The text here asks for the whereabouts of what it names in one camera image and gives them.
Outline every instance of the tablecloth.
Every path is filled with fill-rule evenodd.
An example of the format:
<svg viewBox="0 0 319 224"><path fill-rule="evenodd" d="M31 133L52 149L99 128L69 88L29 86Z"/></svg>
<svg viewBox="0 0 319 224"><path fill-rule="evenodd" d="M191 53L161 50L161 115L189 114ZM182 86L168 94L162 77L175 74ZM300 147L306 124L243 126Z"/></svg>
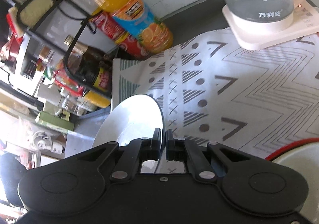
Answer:
<svg viewBox="0 0 319 224"><path fill-rule="evenodd" d="M319 37L246 50L230 28L203 33L146 61L115 59L113 106L146 93L165 128L265 158L319 136Z"/></svg>

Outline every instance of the red rim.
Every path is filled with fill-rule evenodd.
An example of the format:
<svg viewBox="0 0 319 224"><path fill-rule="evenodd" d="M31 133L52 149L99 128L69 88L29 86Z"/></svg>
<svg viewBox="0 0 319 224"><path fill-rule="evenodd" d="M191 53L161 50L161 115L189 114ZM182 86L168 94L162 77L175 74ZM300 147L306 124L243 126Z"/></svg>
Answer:
<svg viewBox="0 0 319 224"><path fill-rule="evenodd" d="M319 138L310 138L310 139L304 139L304 140L299 140L299 141L295 141L291 144L288 144L278 150L276 150L274 153L271 153L268 157L266 157L265 159L268 161L273 161L275 160L277 157L280 157L282 154L300 147L302 145L308 144L308 143L313 143L313 142L319 142Z"/></svg>

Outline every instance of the red can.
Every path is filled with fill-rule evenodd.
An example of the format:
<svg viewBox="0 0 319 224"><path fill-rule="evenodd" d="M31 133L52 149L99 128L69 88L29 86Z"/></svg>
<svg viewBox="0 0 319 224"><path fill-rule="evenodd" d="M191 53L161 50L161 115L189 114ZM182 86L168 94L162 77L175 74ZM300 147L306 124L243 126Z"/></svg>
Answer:
<svg viewBox="0 0 319 224"><path fill-rule="evenodd" d="M98 27L106 36L111 38L115 44L119 45L127 53L134 56L138 60L146 59L149 52L143 48L138 40L125 31L114 19L105 11L95 16L92 22Z"/></svg>

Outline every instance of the metal rack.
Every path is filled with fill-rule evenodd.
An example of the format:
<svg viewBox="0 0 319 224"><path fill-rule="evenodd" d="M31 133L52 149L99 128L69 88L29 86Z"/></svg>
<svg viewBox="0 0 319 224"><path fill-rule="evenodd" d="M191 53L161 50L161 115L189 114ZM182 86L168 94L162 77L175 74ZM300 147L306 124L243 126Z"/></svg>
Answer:
<svg viewBox="0 0 319 224"><path fill-rule="evenodd" d="M94 87L92 84L86 83L84 82L81 78L79 78L78 76L74 75L69 67L68 67L68 59L69 56L76 44L76 42L78 41L79 37L81 36L82 32L84 31L85 27L88 25L89 20L91 18L91 15L86 12L84 9L82 9L80 6L78 6L75 2L73 2L72 0L52 0L53 1L53 5L52 7L47 10L47 12L41 17L41 19L37 22L37 24L30 28L27 25L25 25L20 18L20 13L23 9L25 9L33 0L26 0L23 4L19 4L17 3L15 0L4 0L5 2L7 2L8 4L12 5L12 6L16 6L18 8L18 12L17 12L17 22L19 24L19 26L28 34L30 35L32 38L34 38L35 40L37 40L40 43L45 44L46 46L48 46L49 48L53 49L55 52L58 52L62 55L64 55L64 69L68 75L68 77L74 81L76 81L79 85L84 86L85 88L92 90L108 99L111 98L111 92L107 91L107 92L103 92L102 90ZM52 41L50 41L48 38L46 38L44 35L42 35L41 33L37 32L37 28L43 23L43 21L50 15L50 13L52 11L54 11L56 8L59 8L58 6L60 5L60 3L62 1L67 2L69 5L71 5L73 8L75 8L77 11L79 11L80 13L83 14L84 16L84 20L81 22L81 27L78 31L78 33L75 35L73 42L71 43L71 45L69 46L68 50L65 52L62 48L60 48L59 46L57 46L56 44L54 44Z"/></svg>

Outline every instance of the orange juice bottle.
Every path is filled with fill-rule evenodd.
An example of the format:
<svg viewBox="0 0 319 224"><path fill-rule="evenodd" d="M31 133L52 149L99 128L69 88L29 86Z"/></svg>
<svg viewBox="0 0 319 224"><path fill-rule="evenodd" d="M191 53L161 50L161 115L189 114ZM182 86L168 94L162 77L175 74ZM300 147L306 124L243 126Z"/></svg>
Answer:
<svg viewBox="0 0 319 224"><path fill-rule="evenodd" d="M142 0L95 0L125 30L156 54L173 44L173 35Z"/></svg>

